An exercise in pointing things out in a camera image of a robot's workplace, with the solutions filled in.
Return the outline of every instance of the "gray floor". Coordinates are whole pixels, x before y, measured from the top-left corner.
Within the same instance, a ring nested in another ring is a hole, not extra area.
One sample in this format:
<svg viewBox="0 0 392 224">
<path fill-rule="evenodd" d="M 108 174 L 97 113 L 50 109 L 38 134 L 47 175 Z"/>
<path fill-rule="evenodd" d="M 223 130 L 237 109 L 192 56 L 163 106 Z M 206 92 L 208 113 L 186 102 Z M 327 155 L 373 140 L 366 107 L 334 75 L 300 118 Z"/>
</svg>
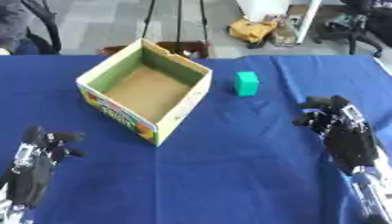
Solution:
<svg viewBox="0 0 392 224">
<path fill-rule="evenodd" d="M 208 32 L 212 57 L 236 58 L 250 54 L 347 54 L 344 41 L 325 41 L 322 45 L 307 38 L 302 45 L 292 48 L 266 45 L 263 49 L 248 50 L 244 44 L 230 38 L 225 27 L 242 14 L 235 0 L 205 0 L 209 21 Z M 104 46 L 127 45 L 141 37 L 144 18 L 150 0 L 49 0 L 58 12 L 58 23 L 64 54 L 94 54 Z M 173 40 L 176 34 L 177 0 L 157 0 L 156 10 L 147 39 Z M 198 0 L 184 0 L 184 40 L 202 39 Z M 31 28 L 46 36 L 42 24 L 32 18 Z M 358 53 L 372 53 L 374 49 L 359 44 Z M 392 49 L 386 47 L 381 58 L 392 68 Z"/>
</svg>

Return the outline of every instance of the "green block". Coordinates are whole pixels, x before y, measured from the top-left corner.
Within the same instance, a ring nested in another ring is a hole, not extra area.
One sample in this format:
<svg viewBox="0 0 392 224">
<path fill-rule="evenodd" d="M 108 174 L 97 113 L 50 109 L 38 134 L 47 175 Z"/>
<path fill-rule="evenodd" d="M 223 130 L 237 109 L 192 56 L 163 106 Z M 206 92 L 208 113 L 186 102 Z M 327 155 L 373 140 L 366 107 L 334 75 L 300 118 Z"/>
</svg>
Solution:
<svg viewBox="0 0 392 224">
<path fill-rule="evenodd" d="M 237 72 L 234 77 L 234 90 L 238 96 L 255 95 L 259 80 L 255 72 Z"/>
</svg>

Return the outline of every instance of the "chair leg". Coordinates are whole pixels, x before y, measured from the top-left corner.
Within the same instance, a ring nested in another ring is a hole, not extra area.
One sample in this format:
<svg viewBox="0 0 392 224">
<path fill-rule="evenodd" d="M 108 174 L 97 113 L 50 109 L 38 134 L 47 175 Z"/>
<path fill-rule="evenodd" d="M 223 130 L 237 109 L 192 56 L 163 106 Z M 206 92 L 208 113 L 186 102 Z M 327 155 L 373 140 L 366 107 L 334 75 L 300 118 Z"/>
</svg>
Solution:
<svg viewBox="0 0 392 224">
<path fill-rule="evenodd" d="M 369 38 L 368 36 L 365 36 L 365 35 L 359 35 L 359 36 L 356 37 L 356 39 L 358 41 L 360 41 L 360 42 L 363 42 L 365 44 L 373 46 L 375 48 L 375 50 L 376 50 L 374 56 L 377 57 L 377 58 L 381 57 L 383 49 L 382 49 L 382 46 L 377 41 L 375 41 L 375 40 L 373 40 L 373 39 L 371 39 L 371 38 Z"/>
<path fill-rule="evenodd" d="M 355 41 L 356 39 L 353 35 L 348 36 L 348 44 L 349 44 L 348 51 L 351 55 L 355 54 L 357 50 L 357 43 Z"/>
</svg>

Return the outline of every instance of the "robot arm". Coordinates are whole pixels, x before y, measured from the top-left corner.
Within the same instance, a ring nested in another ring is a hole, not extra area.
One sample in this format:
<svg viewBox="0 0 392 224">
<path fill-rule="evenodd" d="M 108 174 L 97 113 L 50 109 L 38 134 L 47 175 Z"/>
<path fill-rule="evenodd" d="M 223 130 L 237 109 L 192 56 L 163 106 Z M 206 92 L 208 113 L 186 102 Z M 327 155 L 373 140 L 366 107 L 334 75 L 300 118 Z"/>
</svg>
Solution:
<svg viewBox="0 0 392 224">
<path fill-rule="evenodd" d="M 80 139 L 81 133 L 46 133 L 42 127 L 25 132 L 14 160 L 0 177 L 0 223 L 20 223 L 25 210 L 41 200 L 55 165 L 67 155 L 82 156 L 80 150 L 65 146 Z"/>
<path fill-rule="evenodd" d="M 351 181 L 365 223 L 392 223 L 392 169 L 385 150 L 369 123 L 341 96 L 308 97 L 303 113 L 294 121 L 316 132 L 339 169 Z"/>
</svg>

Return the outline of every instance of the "cardboard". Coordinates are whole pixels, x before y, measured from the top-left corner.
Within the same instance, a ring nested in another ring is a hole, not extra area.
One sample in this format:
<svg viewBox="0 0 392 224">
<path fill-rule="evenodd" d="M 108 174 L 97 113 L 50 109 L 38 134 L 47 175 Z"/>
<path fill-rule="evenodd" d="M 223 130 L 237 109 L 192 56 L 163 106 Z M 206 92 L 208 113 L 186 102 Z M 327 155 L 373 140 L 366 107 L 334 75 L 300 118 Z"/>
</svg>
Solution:
<svg viewBox="0 0 392 224">
<path fill-rule="evenodd" d="M 212 71 L 139 39 L 77 79 L 86 102 L 159 146 L 206 95 Z"/>
</svg>

